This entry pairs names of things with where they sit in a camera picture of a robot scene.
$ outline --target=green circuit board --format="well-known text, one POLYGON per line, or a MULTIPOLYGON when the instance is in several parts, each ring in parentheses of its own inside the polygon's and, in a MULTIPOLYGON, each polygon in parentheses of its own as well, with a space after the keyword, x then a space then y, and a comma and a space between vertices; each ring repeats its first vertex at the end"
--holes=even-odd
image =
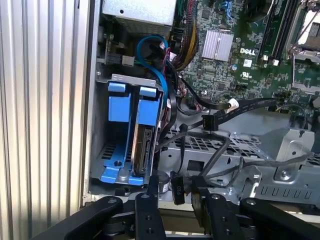
MULTIPOLYGON (((292 87, 292 61, 284 59, 279 66, 268 63, 262 67, 257 55, 264 38, 266 19, 252 23, 243 21, 242 0, 233 1, 232 20, 227 18, 225 12, 220 11, 221 1, 216 1, 211 7, 209 4, 210 0, 198 1, 199 50, 182 73, 200 96, 212 101, 219 93, 233 91, 239 98, 244 99, 278 98, 278 107, 289 103, 299 104, 306 109, 307 115, 312 117, 315 109, 310 106, 310 102, 314 95, 292 87), (216 61, 202 58, 207 31, 221 29, 234 35, 229 60, 216 61), (241 48, 251 50, 251 53, 254 51, 256 54, 241 53, 241 48)), ((280 6, 277 11, 279 15, 282 14, 280 6)), ((274 32, 279 25, 277 20, 272 23, 274 32)), ((273 41, 271 39, 265 46, 264 52, 271 51, 273 41)), ((320 87, 320 67, 312 62, 297 61, 295 81, 308 87, 320 87)), ((285 108, 282 112, 298 115, 298 111, 291 112, 285 108)))

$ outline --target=metal case panel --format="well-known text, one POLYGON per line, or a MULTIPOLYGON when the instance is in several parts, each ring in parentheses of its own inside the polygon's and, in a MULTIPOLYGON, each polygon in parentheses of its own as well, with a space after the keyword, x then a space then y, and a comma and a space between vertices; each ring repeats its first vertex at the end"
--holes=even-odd
POLYGON ((90 1, 0 1, 0 240, 79 209, 90 1))

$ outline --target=black mount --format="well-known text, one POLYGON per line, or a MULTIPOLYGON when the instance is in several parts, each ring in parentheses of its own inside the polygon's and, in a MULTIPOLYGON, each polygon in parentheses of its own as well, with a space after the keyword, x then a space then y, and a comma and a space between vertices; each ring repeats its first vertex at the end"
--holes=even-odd
POLYGON ((126 203, 106 196, 50 227, 32 240, 318 240, 320 229, 264 200, 242 199, 240 206, 210 193, 202 176, 192 177, 192 206, 205 237, 166 236, 158 209, 158 177, 146 192, 126 203))

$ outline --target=silver heatsink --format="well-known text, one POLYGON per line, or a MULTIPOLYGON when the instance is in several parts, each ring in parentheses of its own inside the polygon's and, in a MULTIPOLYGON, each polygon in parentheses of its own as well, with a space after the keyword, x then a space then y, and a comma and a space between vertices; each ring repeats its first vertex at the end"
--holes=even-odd
POLYGON ((229 60, 233 39, 233 34, 208 30, 206 32, 201 57, 227 62, 229 60))

